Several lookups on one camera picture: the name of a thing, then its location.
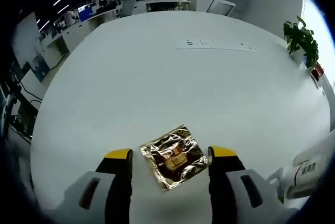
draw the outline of white tabletop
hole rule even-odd
[[[231,49],[179,49],[186,40]],[[204,152],[232,148],[266,177],[329,132],[327,99],[305,69],[282,39],[220,15],[170,11],[102,24],[41,104],[31,147],[41,207],[55,208],[109,151],[132,148],[131,223],[210,223],[208,172],[164,193],[138,146],[185,124]]]

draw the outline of potted plant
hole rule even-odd
[[[295,62],[300,64],[307,57],[306,67],[313,69],[319,59],[319,50],[316,40],[314,40],[314,32],[306,29],[306,23],[299,16],[298,21],[303,24],[299,29],[298,23],[286,21],[284,23],[284,39],[288,44],[287,49]]]

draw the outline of foil food package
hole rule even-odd
[[[179,186],[208,166],[207,157],[184,125],[140,146],[140,150],[164,191]]]

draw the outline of gold foil packet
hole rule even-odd
[[[164,191],[179,186],[208,166],[208,159],[184,125],[140,146],[140,150]]]

